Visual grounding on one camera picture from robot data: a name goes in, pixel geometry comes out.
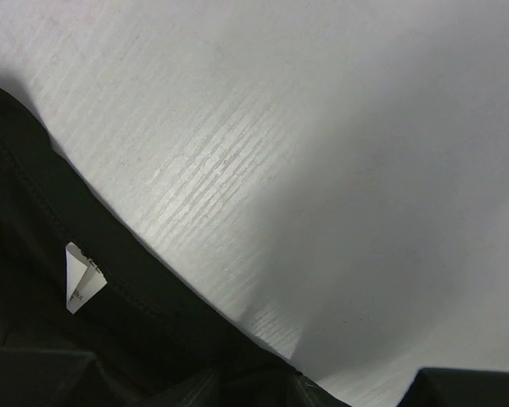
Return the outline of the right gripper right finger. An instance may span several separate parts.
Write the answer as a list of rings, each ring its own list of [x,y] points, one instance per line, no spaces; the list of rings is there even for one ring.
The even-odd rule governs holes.
[[[289,406],[345,406],[304,376],[288,384]],[[397,404],[407,406],[509,406],[509,372],[446,368],[419,370]]]

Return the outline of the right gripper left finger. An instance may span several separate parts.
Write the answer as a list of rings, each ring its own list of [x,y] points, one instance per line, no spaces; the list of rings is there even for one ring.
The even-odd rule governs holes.
[[[91,353],[0,348],[0,406],[217,406],[208,371],[154,396],[128,401]]]

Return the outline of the black printed t shirt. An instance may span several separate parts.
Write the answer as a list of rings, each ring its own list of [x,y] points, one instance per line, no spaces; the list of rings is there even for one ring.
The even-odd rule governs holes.
[[[0,348],[91,353],[132,402],[213,371],[217,406],[289,406],[303,376],[150,254],[1,88]]]

